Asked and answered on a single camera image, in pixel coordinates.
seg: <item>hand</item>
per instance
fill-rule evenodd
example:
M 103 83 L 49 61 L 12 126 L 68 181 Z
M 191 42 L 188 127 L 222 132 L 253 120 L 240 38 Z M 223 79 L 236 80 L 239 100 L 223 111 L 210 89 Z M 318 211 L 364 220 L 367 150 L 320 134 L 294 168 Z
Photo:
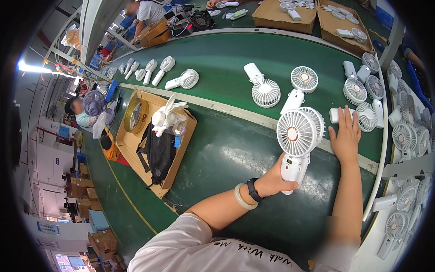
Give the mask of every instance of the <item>hand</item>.
M 281 178 L 281 163 L 285 153 L 283 152 L 269 171 L 255 181 L 254 186 L 260 197 L 277 194 L 281 191 L 291 191 L 298 188 L 295 181 L 285 181 Z
M 331 138 L 332 150 L 340 161 L 341 166 L 347 163 L 358 163 L 358 142 L 361 139 L 361 129 L 358 124 L 356 111 L 352 117 L 349 107 L 345 106 L 345 113 L 341 107 L 338 108 L 338 135 L 332 127 L 328 127 Z
M 206 9 L 212 10 L 214 8 L 214 6 L 216 5 L 216 3 L 219 3 L 221 1 L 228 2 L 226 0 L 209 0 L 209 1 L 207 1 Z

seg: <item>sleeve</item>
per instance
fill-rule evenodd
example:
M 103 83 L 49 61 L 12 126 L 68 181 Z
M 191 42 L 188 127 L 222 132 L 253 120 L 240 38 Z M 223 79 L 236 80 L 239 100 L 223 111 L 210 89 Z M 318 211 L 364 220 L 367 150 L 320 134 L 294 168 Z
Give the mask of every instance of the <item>sleeve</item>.
M 159 271 L 159 265 L 174 254 L 207 244 L 211 237 L 207 223 L 194 214 L 184 213 L 136 252 L 127 271 Z
M 139 21 L 145 21 L 151 18 L 151 8 L 147 1 L 141 1 L 139 5 L 139 11 L 137 13 L 137 19 Z
M 311 272 L 349 272 L 357 251 L 354 245 L 329 244 L 320 251 Z

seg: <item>open cardboard box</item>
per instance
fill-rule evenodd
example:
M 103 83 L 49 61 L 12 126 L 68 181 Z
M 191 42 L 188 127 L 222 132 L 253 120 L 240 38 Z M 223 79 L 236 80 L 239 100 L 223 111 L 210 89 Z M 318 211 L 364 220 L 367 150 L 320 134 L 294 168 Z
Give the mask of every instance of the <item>open cardboard box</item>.
M 314 9 L 296 7 L 296 11 L 301 16 L 300 21 L 293 21 L 288 13 L 282 11 L 280 4 L 279 0 L 264 0 L 252 14 L 255 25 L 311 34 L 316 19 L 316 0 Z
M 148 102 L 148 117 L 146 120 L 146 124 L 144 128 L 137 134 L 132 134 L 130 132 L 126 132 L 124 129 L 124 119 L 126 115 L 124 115 L 121 126 L 119 127 L 118 134 L 116 136 L 116 145 L 121 151 L 122 155 L 128 161 L 133 170 L 141 177 L 141 179 L 150 186 L 150 189 L 158 196 L 162 198 L 167 191 L 171 188 L 175 176 L 177 175 L 178 168 L 180 167 L 181 160 L 183 159 L 184 153 L 186 152 L 187 146 L 189 145 L 189 141 L 192 137 L 192 134 L 195 130 L 197 120 L 193 117 L 189 111 L 185 109 L 176 109 L 174 110 L 177 114 L 182 114 L 186 116 L 186 131 L 184 135 L 181 137 L 180 147 L 176 149 L 176 154 L 174 161 L 172 162 L 172 166 L 169 169 L 169 172 L 166 176 L 166 179 L 163 180 L 162 186 L 160 185 L 152 185 L 151 179 L 151 170 L 148 173 L 145 173 L 145 169 L 139 160 L 139 157 L 136 153 L 137 146 L 140 144 L 142 140 L 142 136 L 147 128 L 148 124 L 151 122 L 151 117 L 153 114 L 160 109 L 162 106 L 166 105 L 167 99 L 157 96 L 155 94 L 150 94 L 145 91 L 136 90 L 132 96 L 136 96 L 142 100 L 146 100 Z M 145 154 L 140 154 L 144 157 L 145 161 L 147 161 L 147 156 Z
M 334 16 L 332 16 L 330 11 L 325 11 L 321 8 L 322 6 L 327 5 L 342 7 L 345 10 L 348 10 L 359 21 L 359 24 L 356 25 L 349 22 L 348 20 L 340 20 L 335 18 Z M 342 47 L 357 56 L 362 56 L 365 52 L 369 52 L 372 55 L 375 55 L 375 49 L 373 48 L 373 44 L 371 43 L 368 31 L 355 10 L 329 0 L 319 0 L 317 13 L 319 14 L 322 39 L 332 42 L 333 44 L 336 44 L 339 47 Z M 367 41 L 365 44 L 360 44 L 354 39 L 342 38 L 337 35 L 337 29 L 345 29 L 351 31 L 352 28 L 358 28 L 367 35 Z

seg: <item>white rabbit figurine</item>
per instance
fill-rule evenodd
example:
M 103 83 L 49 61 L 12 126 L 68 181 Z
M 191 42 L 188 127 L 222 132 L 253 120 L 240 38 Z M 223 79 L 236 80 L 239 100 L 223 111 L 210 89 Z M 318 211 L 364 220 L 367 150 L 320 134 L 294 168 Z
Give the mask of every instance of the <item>white rabbit figurine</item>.
M 176 96 L 176 94 L 173 94 L 166 105 L 158 109 L 151 118 L 151 123 L 154 125 L 153 131 L 156 131 L 157 137 L 160 137 L 165 129 L 170 128 L 178 121 L 186 120 L 184 115 L 174 113 L 174 109 L 188 108 L 189 105 L 187 105 L 187 102 L 174 103 Z

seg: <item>fluorescent light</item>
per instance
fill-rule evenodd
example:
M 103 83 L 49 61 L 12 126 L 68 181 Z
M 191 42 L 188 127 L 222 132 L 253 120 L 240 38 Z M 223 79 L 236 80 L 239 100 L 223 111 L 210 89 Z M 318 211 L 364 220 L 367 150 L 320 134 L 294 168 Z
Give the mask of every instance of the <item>fluorescent light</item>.
M 50 69 L 42 68 L 38 66 L 27 65 L 23 60 L 18 62 L 18 69 L 25 72 L 37 72 L 37 73 L 51 73 Z

